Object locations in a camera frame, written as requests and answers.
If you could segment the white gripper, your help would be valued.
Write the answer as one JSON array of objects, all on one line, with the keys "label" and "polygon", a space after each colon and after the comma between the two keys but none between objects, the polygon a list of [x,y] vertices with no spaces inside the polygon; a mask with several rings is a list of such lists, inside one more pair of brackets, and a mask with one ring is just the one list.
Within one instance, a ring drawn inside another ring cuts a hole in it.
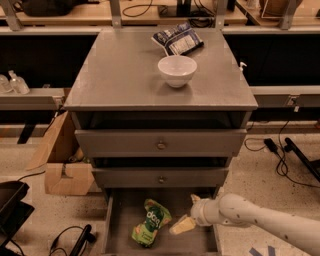
[{"label": "white gripper", "polygon": [[201,199],[195,194],[191,194],[190,197],[193,202],[193,206],[190,210],[192,218],[188,215],[183,215],[169,229],[170,234],[179,235],[190,231],[195,228],[196,224],[199,226],[211,226],[213,224],[220,223],[221,218],[217,200],[212,200],[209,198]]}]

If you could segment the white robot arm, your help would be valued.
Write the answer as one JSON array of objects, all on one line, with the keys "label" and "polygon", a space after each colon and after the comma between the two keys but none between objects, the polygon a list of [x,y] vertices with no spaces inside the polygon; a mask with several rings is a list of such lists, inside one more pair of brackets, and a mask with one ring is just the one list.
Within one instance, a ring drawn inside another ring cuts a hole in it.
[{"label": "white robot arm", "polygon": [[255,225],[311,256],[320,256],[320,222],[258,206],[237,194],[218,199],[191,195],[190,216],[182,216],[170,229],[172,235],[193,230],[196,226]]}]

